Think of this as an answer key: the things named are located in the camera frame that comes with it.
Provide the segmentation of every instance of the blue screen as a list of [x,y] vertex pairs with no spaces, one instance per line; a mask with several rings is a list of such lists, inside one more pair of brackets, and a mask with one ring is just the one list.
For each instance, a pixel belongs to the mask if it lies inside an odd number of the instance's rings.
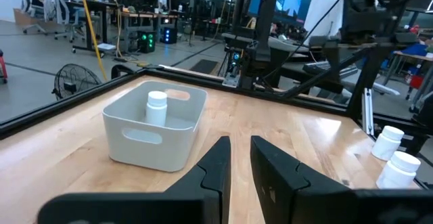
[[[303,26],[308,14],[311,0],[277,0],[275,3],[274,21]],[[248,15],[257,16],[260,0],[250,0]]]

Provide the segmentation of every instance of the black floor mat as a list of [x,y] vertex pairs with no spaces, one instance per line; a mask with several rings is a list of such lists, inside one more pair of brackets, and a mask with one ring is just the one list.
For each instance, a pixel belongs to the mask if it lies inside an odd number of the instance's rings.
[[196,65],[194,65],[190,70],[194,72],[201,72],[204,74],[212,74],[212,72],[214,71],[217,65],[218,62],[216,61],[202,59]]

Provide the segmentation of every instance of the bin handle cutout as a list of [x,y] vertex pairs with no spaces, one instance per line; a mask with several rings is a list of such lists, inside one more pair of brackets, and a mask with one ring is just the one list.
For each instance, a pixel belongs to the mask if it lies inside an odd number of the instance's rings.
[[127,139],[140,141],[144,143],[161,144],[162,137],[159,133],[153,133],[145,130],[124,128],[122,134]]
[[187,101],[191,97],[188,92],[180,91],[177,89],[166,89],[164,90],[164,92],[167,94],[168,98],[172,98],[172,99],[180,99],[183,101]]

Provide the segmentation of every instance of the gray floor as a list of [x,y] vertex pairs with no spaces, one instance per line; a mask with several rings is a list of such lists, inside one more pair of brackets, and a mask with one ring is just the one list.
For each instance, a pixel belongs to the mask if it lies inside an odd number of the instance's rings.
[[[196,37],[191,44],[184,39],[176,44],[156,44],[153,53],[137,55],[140,61],[151,64],[164,64],[178,68],[190,69],[202,59],[222,62],[224,58],[224,45],[216,41],[201,41]],[[75,41],[77,45],[84,45],[82,41]],[[4,52],[7,62],[9,82],[0,84],[0,122],[9,120],[23,113],[29,112],[55,102],[51,94],[56,72],[65,64],[79,64],[92,70],[102,80],[102,73],[97,64],[95,55],[88,51],[72,53],[72,44],[67,39],[54,40],[53,35],[38,35],[29,31],[23,35],[21,29],[9,22],[0,22],[0,49]],[[111,67],[119,64],[113,62],[112,55],[103,58],[106,74],[109,76]],[[280,87],[289,89],[294,86],[290,79],[282,79]],[[404,97],[408,86],[396,81],[390,81],[389,87],[401,93],[400,96],[373,94],[375,112],[393,114],[396,116],[411,117],[408,111],[411,102]],[[422,149],[422,154],[433,161],[433,141],[429,140]],[[422,164],[419,176],[423,181],[433,183],[432,169]]]

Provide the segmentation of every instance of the bottle cap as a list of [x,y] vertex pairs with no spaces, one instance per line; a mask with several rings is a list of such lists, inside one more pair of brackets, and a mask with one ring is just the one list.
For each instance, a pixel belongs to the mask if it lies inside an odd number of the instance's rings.
[[403,138],[403,135],[405,135],[405,132],[401,131],[398,128],[385,126],[384,130],[382,131],[382,134],[387,138],[400,141]]
[[167,105],[167,94],[162,91],[150,91],[147,95],[147,102],[151,106]]
[[421,164],[416,157],[404,152],[394,152],[391,157],[391,163],[397,168],[409,173],[416,172]]

